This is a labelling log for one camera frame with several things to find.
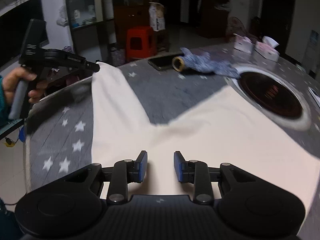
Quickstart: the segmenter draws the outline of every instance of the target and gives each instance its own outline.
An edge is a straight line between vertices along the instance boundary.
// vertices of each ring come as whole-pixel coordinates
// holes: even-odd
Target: cardboard tube
[[[186,68],[184,61],[181,57],[174,57],[172,59],[172,66],[178,72],[182,72]]]

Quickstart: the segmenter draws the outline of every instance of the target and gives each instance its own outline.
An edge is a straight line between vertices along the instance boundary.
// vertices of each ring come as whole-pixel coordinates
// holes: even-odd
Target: screw
[[[112,194],[109,196],[109,200],[112,202],[120,202],[124,200],[124,196],[122,196],[121,194]]]
[[[212,200],[212,197],[210,197],[208,194],[200,194],[196,196],[196,199],[201,203],[207,203]]]

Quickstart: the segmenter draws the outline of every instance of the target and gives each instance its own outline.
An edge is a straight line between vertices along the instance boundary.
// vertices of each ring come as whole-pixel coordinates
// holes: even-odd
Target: teal sleeve
[[[3,90],[2,90],[2,77],[0,76],[0,126],[8,122],[8,106],[5,102]]]

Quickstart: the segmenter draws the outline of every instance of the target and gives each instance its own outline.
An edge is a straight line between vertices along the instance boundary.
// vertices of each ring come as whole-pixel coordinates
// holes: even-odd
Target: black phone
[[[167,55],[163,57],[154,57],[148,60],[148,63],[157,71],[163,71],[172,68],[172,59],[174,57],[184,56],[183,53]]]

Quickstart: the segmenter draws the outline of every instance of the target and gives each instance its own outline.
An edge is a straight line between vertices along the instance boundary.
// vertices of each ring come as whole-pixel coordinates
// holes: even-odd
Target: television
[[[0,17],[0,67],[20,54],[30,19],[44,20],[41,0],[28,0]],[[41,42],[47,40],[44,31]]]

